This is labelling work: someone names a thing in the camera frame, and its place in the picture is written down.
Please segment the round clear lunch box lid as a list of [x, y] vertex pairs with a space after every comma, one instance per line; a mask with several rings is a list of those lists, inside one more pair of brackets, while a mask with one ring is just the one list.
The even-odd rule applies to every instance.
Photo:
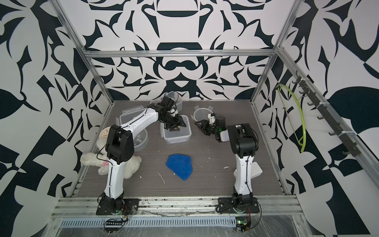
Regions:
[[208, 115], [213, 113], [213, 107], [208, 106], [207, 108], [201, 108], [198, 105], [194, 107], [194, 113], [191, 115], [191, 118], [194, 121], [201, 121], [208, 119]]

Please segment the square clear lunch box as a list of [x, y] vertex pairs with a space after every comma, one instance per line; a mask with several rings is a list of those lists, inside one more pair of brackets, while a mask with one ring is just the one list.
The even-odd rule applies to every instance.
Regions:
[[162, 123], [160, 124], [161, 137], [165, 140], [165, 142], [168, 145], [188, 142], [191, 139], [192, 130], [190, 127], [189, 118], [186, 115], [181, 115], [181, 117], [186, 127], [180, 126], [178, 130], [170, 131], [170, 130], [164, 129], [164, 124]]

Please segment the tall rectangular clear lunch box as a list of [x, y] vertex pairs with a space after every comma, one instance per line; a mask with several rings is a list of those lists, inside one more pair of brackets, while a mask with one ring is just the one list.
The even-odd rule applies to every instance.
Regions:
[[151, 101], [150, 103], [160, 103], [164, 97], [169, 97], [171, 98], [175, 103], [176, 103], [176, 108], [177, 111], [182, 111], [183, 109], [183, 99], [181, 95], [178, 92], [175, 91], [170, 91], [170, 92], [165, 92], [162, 96], [158, 97], [157, 99]]

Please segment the round clear lunch box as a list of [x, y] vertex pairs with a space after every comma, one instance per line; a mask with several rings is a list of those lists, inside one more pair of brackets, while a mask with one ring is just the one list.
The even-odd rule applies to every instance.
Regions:
[[141, 152], [149, 143], [148, 132], [146, 129], [142, 130], [133, 140], [134, 152]]

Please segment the blue microfiber cloth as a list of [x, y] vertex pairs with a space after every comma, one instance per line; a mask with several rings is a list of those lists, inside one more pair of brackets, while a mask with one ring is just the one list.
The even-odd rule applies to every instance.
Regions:
[[181, 154], [170, 155], [166, 166], [183, 181], [186, 181], [193, 171], [191, 157]]

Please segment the clear rectangular lunch box lid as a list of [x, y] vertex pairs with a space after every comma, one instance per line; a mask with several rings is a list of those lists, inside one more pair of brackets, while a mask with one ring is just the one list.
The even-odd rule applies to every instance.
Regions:
[[137, 117], [139, 114], [143, 113], [145, 109], [146, 108], [144, 106], [135, 106], [125, 109], [122, 111], [119, 117], [116, 117], [115, 124], [120, 126], [124, 123], [127, 123], [133, 118]]

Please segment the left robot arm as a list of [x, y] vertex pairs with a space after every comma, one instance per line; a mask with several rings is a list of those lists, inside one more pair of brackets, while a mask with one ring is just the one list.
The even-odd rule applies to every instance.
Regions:
[[171, 107], [158, 104], [149, 105], [137, 117], [121, 125], [110, 127], [105, 151], [109, 159], [109, 173], [101, 201], [113, 208], [120, 208], [123, 201], [123, 180], [127, 162], [134, 155], [134, 138], [155, 122], [160, 122], [168, 130], [179, 130], [187, 125]]

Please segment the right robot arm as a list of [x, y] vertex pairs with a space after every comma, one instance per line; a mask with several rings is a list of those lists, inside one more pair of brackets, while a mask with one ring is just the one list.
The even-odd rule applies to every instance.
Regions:
[[223, 116], [208, 114], [207, 119], [194, 123], [207, 136], [214, 135], [218, 142], [229, 142], [236, 158], [234, 193], [232, 203], [234, 208], [241, 205], [252, 205], [254, 202], [251, 186], [252, 172], [262, 173], [254, 161], [259, 149], [259, 138], [249, 123], [226, 125]]

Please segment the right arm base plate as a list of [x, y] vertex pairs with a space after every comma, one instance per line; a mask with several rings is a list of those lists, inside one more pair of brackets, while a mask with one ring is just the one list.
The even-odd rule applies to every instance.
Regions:
[[258, 201], [255, 197], [248, 196], [247, 199], [235, 199], [235, 198], [218, 198], [218, 204], [216, 205], [217, 213], [239, 213], [248, 214], [259, 213], [261, 208], [259, 207]]

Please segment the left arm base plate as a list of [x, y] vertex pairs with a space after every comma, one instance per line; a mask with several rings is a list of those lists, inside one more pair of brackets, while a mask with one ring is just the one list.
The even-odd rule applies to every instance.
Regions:
[[138, 198], [111, 199], [104, 196], [100, 199], [96, 215], [129, 215], [139, 209]]

